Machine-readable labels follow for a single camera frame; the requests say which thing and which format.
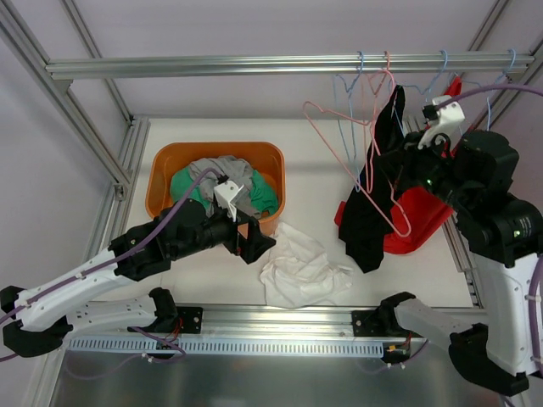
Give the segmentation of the pink wire hanger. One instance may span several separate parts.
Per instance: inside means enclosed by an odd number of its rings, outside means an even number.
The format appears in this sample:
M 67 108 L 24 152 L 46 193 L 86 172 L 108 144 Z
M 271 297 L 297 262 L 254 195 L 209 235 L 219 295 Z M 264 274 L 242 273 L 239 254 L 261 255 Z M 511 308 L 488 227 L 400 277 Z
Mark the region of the pink wire hanger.
M 379 147 L 376 145 L 375 140 L 375 125 L 377 123 L 378 118 L 378 94 L 380 93 L 381 87 L 384 84 L 384 81 L 387 76 L 391 77 L 391 80 L 393 83 L 395 83 L 394 76 L 389 72 L 389 65 L 390 65 L 390 56 L 388 51 L 383 52 L 384 57 L 386 58 L 386 66 L 382 68 L 379 72 L 374 74 L 365 74 L 365 77 L 367 78 L 367 83 L 370 86 L 370 89 L 372 91 L 373 95 L 373 107 L 372 107 L 372 119 L 369 120 L 365 125 L 369 126 L 369 134 L 371 136 L 371 142 L 369 144 L 369 150 L 366 151 L 367 157 L 366 157 L 366 163 L 365 163 L 365 171 L 366 171 L 366 192 L 370 194 L 372 192 L 373 188 L 373 164 L 372 160 L 375 155 L 375 153 L 379 152 Z M 378 83 L 376 87 L 373 86 L 372 80 L 377 77 L 381 76 L 381 80 Z
M 357 82 L 357 84 L 359 84 L 361 86 L 361 106 L 364 106 L 365 90 L 364 90 L 364 83 L 362 82 L 361 77 L 360 77 L 359 81 Z M 392 82 L 390 76 L 387 76 L 386 78 L 389 78 L 389 95 L 392 95 L 392 91 L 394 90 L 396 83 Z M 378 85 L 378 83 L 380 82 L 380 80 L 381 80 L 381 76 L 375 77 L 372 80 L 373 86 L 376 87 Z M 377 212 L 383 217 L 383 219 L 392 227 L 393 232 L 395 232 L 399 237 L 408 237 L 411 234 L 411 223 L 407 218 L 405 210 L 402 208 L 400 203 L 395 199 L 395 190 L 393 189 L 391 184 L 389 183 L 389 186 L 390 186 L 390 200 L 391 200 L 391 202 L 392 202 L 392 204 L 394 206 L 398 207 L 398 209 L 400 210 L 401 215 L 403 216 L 403 218 L 404 218 L 404 220 L 406 222 L 407 229 L 406 229 L 405 232 L 401 232 L 394 225 L 394 222 L 381 210 L 379 205 L 372 199 L 371 193 L 368 194 L 366 192 L 366 171 L 365 171 L 365 163 L 366 163 L 366 157 L 367 157 L 366 151 L 369 150 L 369 144 L 370 144 L 370 142 L 372 140 L 371 136 L 369 134 L 369 126 L 365 125 L 368 122 L 368 120 L 357 120 L 354 117 L 353 117 L 353 119 L 350 119 L 348 115 L 342 114 L 342 113 L 340 113 L 338 111 L 335 111 L 333 109 L 324 109 L 321 106 L 319 106 L 318 104 L 313 103 L 312 101 L 305 101 L 303 103 L 303 105 L 302 105 L 302 113 L 305 116 L 305 118 L 308 120 L 308 122 L 310 123 L 311 127 L 316 131 L 317 135 L 322 139 L 322 141 L 324 142 L 324 144 L 326 145 L 328 150 L 333 154 L 334 158 L 336 158 L 336 160 L 343 166 L 344 170 L 347 172 L 347 174 L 350 176 L 350 178 L 353 181 L 356 180 L 356 176 L 353 174 L 353 171 L 348 168 L 348 161 L 347 161 L 347 163 L 345 163 L 339 157 L 338 152 L 332 147 L 332 145 L 328 142 L 327 138 L 321 133 L 321 131 L 316 126 L 316 124 L 314 123 L 312 118 L 306 112 L 306 110 L 309 107 L 316 108 L 321 114 L 332 114 L 332 115 L 336 116 L 337 119 L 353 121 L 355 123 L 355 125 L 361 125 L 362 126 L 362 146 L 364 147 L 364 165 L 361 165 L 361 161 L 359 159 L 357 159 L 358 165 L 359 165 L 360 170 L 361 170 L 360 183 L 359 183 L 359 186 L 360 186 L 361 190 L 359 192 L 362 192 L 364 194 L 364 196 L 368 199 L 368 201 L 375 208 L 375 210 L 377 210 Z

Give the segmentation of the blue wire hanger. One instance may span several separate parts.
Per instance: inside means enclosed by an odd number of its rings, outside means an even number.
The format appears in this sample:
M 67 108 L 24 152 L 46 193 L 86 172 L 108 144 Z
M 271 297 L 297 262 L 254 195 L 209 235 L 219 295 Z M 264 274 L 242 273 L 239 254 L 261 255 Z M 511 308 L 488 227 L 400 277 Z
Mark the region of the blue wire hanger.
M 357 58 L 358 58 L 360 64 L 357 67 L 356 76 L 352 80 L 351 83 L 348 83 L 348 81 L 341 74 L 335 74 L 332 77 L 332 90 L 333 90 L 334 107 L 335 107 L 336 110 L 339 110 L 338 87 L 337 87 L 336 81 L 340 81 L 344 85 L 344 92 L 347 95 L 347 104 L 348 104 L 348 108 L 349 108 L 349 118 L 350 119 L 353 119 L 353 117 L 354 117 L 354 115 L 353 115 L 354 110 L 353 110 L 353 104 L 352 104 L 352 97 L 353 97 L 353 93 L 354 93 L 354 88 L 355 88 L 355 85 L 357 84 L 357 82 L 359 81 L 359 79 L 361 77 L 361 72 L 362 72 L 362 69 L 364 67 L 364 57 L 365 57 L 364 53 L 362 51 L 358 51 L 357 54 L 358 54 Z M 344 146 L 344 151 L 345 151 L 345 154 L 346 154 L 346 157 L 347 157 L 348 168 L 350 170 L 352 170 L 353 174 L 356 176 L 356 180 L 354 181 L 354 189 L 355 189 L 356 192 L 359 192 L 361 190 L 360 186 L 359 186 L 361 170 L 360 170 L 360 167 L 359 167 L 358 161 L 357 161 L 357 153 L 358 153 L 358 151 L 357 151 L 356 138 L 355 138 L 355 123 L 353 121 L 349 121 L 349 123 L 350 123 L 350 141 L 351 141 L 351 146 L 352 146 L 352 149 L 350 150 L 350 148 L 348 147 L 348 143 L 346 141 L 345 134 L 344 134 L 344 129 L 343 129 L 342 122 L 341 122 L 340 119 L 336 119 L 336 122 L 337 122 L 338 129 L 339 129 L 339 135 L 340 135 L 341 141 L 342 141 L 343 146 Z

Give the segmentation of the white tank top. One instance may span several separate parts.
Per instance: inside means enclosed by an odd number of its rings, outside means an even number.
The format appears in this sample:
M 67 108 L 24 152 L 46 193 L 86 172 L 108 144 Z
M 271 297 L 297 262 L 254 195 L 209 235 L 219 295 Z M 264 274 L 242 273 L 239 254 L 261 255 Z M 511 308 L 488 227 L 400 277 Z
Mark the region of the white tank top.
M 268 306 L 299 309 L 332 304 L 333 297 L 352 287 L 353 269 L 330 261 L 316 239 L 281 222 L 273 235 L 260 273 Z

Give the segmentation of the green tank top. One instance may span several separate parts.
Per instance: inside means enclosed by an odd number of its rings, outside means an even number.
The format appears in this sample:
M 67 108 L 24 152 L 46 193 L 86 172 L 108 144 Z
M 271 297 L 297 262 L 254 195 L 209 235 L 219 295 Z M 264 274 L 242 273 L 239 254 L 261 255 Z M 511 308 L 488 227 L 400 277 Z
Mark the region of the green tank top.
M 191 164 L 179 170 L 171 178 L 170 195 L 174 203 L 179 201 L 192 186 L 198 174 L 199 171 Z M 229 177 L 238 186 L 242 185 L 241 197 L 238 198 L 236 205 L 245 214 L 260 219 L 268 215 L 274 215 L 278 211 L 277 194 L 260 172 L 249 167 L 244 171 L 241 179 L 234 179 L 234 175 L 229 175 Z M 211 216 L 214 212 L 212 202 L 215 185 L 216 175 L 209 173 L 189 195 L 189 198 L 204 206 L 208 216 Z

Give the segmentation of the grey tank top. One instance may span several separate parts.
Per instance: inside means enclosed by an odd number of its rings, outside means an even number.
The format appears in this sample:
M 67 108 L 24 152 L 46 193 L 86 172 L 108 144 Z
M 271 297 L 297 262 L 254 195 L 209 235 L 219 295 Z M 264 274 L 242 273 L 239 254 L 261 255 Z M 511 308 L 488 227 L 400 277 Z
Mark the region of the grey tank top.
M 236 208 L 242 210 L 245 214 L 260 219 L 262 210 L 257 209 L 255 203 L 252 203 L 250 194 L 256 192 L 255 170 L 244 159 L 238 159 L 232 155 L 221 156 L 219 158 L 199 159 L 193 161 L 188 166 L 188 174 L 194 181 L 196 177 L 208 168 L 227 176 L 229 180 L 242 188 L 235 204 Z M 203 205 L 208 216 L 212 216 L 213 209 L 213 188 L 217 184 L 217 175 L 214 172 L 207 173 L 199 183 L 197 191 L 203 200 Z

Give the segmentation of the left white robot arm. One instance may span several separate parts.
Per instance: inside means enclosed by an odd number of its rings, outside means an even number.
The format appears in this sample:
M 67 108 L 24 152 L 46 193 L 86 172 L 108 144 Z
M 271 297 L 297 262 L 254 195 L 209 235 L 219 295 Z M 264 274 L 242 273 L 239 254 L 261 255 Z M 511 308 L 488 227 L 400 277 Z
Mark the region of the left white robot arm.
M 99 302 L 97 298 L 166 272 L 173 262 L 216 246 L 250 265 L 275 243 L 262 233 L 259 221 L 245 213 L 230 217 L 227 209 L 217 208 L 207 215 L 195 200 L 176 203 L 49 283 L 2 289 L 3 344 L 19 357 L 32 358 L 89 332 L 177 331 L 182 317 L 165 288 L 156 287 L 129 300 Z

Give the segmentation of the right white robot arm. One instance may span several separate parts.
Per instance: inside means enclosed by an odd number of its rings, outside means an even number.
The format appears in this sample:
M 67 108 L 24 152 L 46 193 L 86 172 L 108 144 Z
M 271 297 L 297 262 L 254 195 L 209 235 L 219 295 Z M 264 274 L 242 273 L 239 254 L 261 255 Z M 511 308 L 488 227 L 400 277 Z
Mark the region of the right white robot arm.
M 412 132 L 381 158 L 396 187 L 422 187 L 456 212 L 473 257 L 488 320 L 441 314 L 414 294 L 397 293 L 374 310 L 387 335 L 413 332 L 442 348 L 468 382 L 503 396 L 528 389 L 542 372 L 542 215 L 510 192 L 518 152 L 502 135 L 472 131 L 452 146 L 444 133 Z

